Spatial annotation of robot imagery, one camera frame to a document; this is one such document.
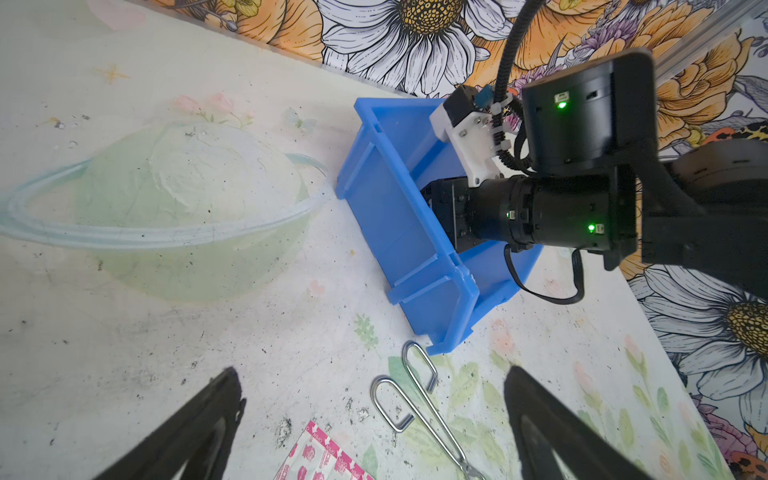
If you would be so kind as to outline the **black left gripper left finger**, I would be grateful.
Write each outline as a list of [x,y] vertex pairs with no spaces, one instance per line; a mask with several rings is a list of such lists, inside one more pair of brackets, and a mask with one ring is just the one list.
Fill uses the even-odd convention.
[[99,479],[221,479],[244,415],[236,370],[224,369]]

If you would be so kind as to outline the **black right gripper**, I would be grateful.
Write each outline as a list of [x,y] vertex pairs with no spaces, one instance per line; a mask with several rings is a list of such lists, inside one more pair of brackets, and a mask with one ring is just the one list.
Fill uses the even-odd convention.
[[421,189],[421,194],[457,253],[482,243],[467,223],[470,188],[466,177],[434,180]]

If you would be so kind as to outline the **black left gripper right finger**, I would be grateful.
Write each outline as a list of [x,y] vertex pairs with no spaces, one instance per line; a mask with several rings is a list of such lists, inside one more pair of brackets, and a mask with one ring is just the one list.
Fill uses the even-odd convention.
[[504,399],[524,479],[561,479],[560,463],[578,479],[649,477],[523,368],[510,369]]

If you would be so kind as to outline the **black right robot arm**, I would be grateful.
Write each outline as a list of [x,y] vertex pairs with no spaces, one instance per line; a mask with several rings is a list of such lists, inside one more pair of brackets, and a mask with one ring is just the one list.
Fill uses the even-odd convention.
[[511,176],[436,179],[421,190],[458,252],[535,246],[589,252],[607,270],[640,252],[767,294],[767,145],[735,138],[658,157],[653,61],[629,50],[526,85],[509,102]]

